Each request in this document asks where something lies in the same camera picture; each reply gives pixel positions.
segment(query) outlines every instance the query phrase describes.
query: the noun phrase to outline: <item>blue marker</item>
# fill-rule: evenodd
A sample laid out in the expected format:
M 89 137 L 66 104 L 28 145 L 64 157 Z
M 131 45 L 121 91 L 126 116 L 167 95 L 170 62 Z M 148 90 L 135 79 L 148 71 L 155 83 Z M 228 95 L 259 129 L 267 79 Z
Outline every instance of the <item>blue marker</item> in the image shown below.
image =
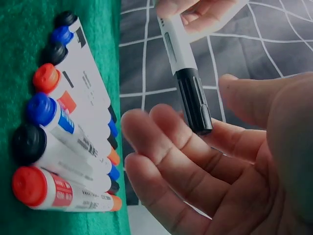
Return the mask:
M 85 55 L 81 53 L 81 46 L 78 38 L 76 38 L 74 34 L 69 31 L 68 26 L 62 26 L 52 32 L 51 41 L 53 43 L 62 43 L 67 48 L 68 54 L 72 59 L 72 63 L 77 67 L 76 69 L 80 68 L 82 70 L 81 74 L 83 74 L 84 78 L 84 90 L 87 91 L 88 96 L 91 97 L 92 102 L 95 107 L 97 107 L 97 111 L 101 113 L 101 117 L 110 117 L 108 125 L 113 132 L 113 135 L 116 137 L 118 130 L 112 120 L 112 116 L 108 109 L 103 110 L 104 100 L 102 96 L 94 90 L 95 86 L 91 85 L 91 80 L 95 76 L 96 71 L 85 69 L 85 67 L 88 68 L 90 66 L 91 61 L 87 60 Z
M 27 104 L 27 117 L 35 125 L 50 132 L 74 153 L 83 157 L 99 177 L 108 174 L 113 180 L 119 178 L 118 170 L 103 154 L 107 149 L 95 146 L 81 126 L 71 120 L 61 109 L 60 104 L 51 97 L 44 93 L 34 95 Z

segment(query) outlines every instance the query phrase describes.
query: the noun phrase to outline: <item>orange marker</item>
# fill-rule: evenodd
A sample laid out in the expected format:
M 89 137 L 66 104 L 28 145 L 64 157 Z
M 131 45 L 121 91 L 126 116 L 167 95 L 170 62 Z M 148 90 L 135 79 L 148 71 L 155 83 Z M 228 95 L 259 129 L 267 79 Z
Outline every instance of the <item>orange marker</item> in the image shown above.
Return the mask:
M 119 197 L 97 194 L 36 167 L 20 167 L 13 175 L 16 198 L 35 210 L 65 212 L 116 212 L 122 207 Z
M 57 100 L 69 117 L 82 126 L 87 137 L 101 146 L 101 149 L 105 149 L 101 156 L 108 157 L 114 165 L 120 163 L 120 158 L 109 141 L 115 140 L 110 136 L 112 134 L 109 126 L 103 125 L 94 107 L 89 105 L 69 78 L 55 69 L 52 64 L 47 63 L 36 71 L 33 84 L 38 92 L 43 92 Z

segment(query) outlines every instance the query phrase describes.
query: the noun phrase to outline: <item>red marker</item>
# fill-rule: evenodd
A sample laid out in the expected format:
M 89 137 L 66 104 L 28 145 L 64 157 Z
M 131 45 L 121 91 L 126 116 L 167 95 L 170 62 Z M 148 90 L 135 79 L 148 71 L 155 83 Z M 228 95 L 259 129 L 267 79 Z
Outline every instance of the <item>red marker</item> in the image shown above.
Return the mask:
M 122 207 L 119 197 L 97 194 L 36 167 L 20 167 L 13 175 L 16 198 L 35 210 L 65 212 L 116 212 Z

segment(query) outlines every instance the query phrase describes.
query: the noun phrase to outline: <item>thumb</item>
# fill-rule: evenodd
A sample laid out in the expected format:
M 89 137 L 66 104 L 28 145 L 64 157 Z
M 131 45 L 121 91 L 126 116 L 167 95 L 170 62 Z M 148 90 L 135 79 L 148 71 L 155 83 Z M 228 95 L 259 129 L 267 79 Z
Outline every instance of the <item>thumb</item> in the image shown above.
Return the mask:
M 156 12 L 161 18 L 181 14 L 200 0 L 159 0 L 156 2 Z
M 241 120 L 266 128 L 268 115 L 277 94 L 294 78 L 251 80 L 226 74 L 219 79 L 223 103 Z

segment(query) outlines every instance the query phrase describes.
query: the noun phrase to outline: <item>hand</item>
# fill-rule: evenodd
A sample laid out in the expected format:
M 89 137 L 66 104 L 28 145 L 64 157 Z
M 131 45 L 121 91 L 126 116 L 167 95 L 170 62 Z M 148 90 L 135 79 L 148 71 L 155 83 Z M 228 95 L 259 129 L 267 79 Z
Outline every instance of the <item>hand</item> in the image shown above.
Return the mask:
M 221 29 L 248 0 L 160 0 L 157 14 L 167 18 L 182 14 L 187 32 L 210 33 Z
M 313 234 L 313 74 L 225 75 L 219 86 L 229 109 L 267 131 L 215 120 L 200 138 L 167 105 L 128 111 L 125 167 L 142 204 L 172 234 Z

